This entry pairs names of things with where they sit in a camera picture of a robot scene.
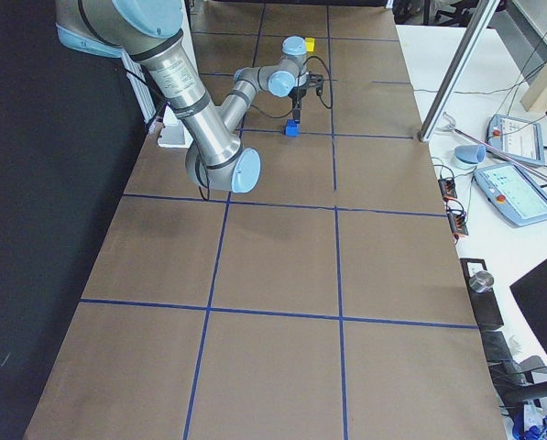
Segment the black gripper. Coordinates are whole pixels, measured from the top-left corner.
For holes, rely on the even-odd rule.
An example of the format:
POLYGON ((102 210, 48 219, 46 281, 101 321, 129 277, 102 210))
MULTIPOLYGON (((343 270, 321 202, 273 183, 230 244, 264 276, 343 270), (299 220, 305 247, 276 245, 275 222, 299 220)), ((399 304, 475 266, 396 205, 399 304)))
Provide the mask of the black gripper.
POLYGON ((296 123, 301 121, 301 101, 302 98, 307 94, 308 85, 306 83, 299 84, 292 88, 290 91, 291 106, 294 108, 292 110, 293 120, 296 123))

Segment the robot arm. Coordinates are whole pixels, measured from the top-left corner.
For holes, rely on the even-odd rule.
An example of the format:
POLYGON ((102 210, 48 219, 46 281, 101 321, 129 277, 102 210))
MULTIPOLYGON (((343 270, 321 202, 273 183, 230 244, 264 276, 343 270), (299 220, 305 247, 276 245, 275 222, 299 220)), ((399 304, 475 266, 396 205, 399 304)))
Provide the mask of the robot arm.
POLYGON ((147 69, 191 134, 185 167, 196 185, 232 193, 248 193, 257 185, 260 157, 243 146, 235 128, 257 93, 286 97, 304 83, 304 38, 286 38, 275 65, 239 70, 217 106, 182 46, 180 1, 58 1, 55 7, 62 45, 109 58, 127 53, 147 69))

